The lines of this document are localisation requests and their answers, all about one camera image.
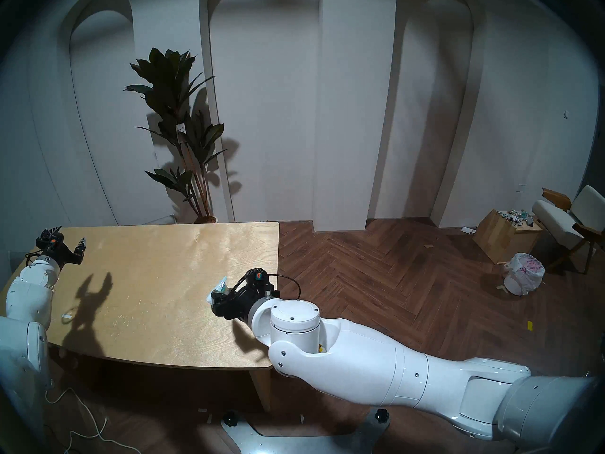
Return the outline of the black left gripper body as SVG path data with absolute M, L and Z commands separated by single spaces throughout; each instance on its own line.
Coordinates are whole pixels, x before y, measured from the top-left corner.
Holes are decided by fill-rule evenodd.
M 51 241 L 41 241 L 40 237 L 36 239 L 36 246 L 41 250 L 41 255 L 53 259 L 59 267 L 66 264 L 80 265 L 84 256 L 74 255 L 64 243 L 63 237 L 53 238 Z

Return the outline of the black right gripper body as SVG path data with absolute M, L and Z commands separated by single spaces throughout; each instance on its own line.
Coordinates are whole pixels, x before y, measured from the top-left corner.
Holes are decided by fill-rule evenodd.
M 231 289 L 229 292 L 233 293 L 233 318 L 226 318 L 226 320 L 239 319 L 247 321 L 253 305 L 258 301 L 280 298 L 280 291 L 276 290 L 275 286 L 271 284 L 269 280 L 270 276 L 271 274 L 265 270 L 261 270 L 261 276 L 260 274 L 257 276 L 261 280 L 255 282 L 256 286 L 247 286 L 244 282 L 236 291 L 235 288 Z

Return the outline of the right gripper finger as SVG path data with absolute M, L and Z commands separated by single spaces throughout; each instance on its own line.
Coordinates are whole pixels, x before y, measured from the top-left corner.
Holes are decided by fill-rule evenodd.
M 246 283 L 246 285 L 256 286 L 255 282 L 261 280 L 257 278 L 258 274 L 261 276 L 261 268 L 253 268 L 248 270 L 245 275 L 237 282 L 234 286 L 234 290 L 236 291 L 242 283 Z
M 215 316 L 222 318 L 233 318 L 232 310 L 233 293 L 219 291 L 211 292 L 211 308 Z

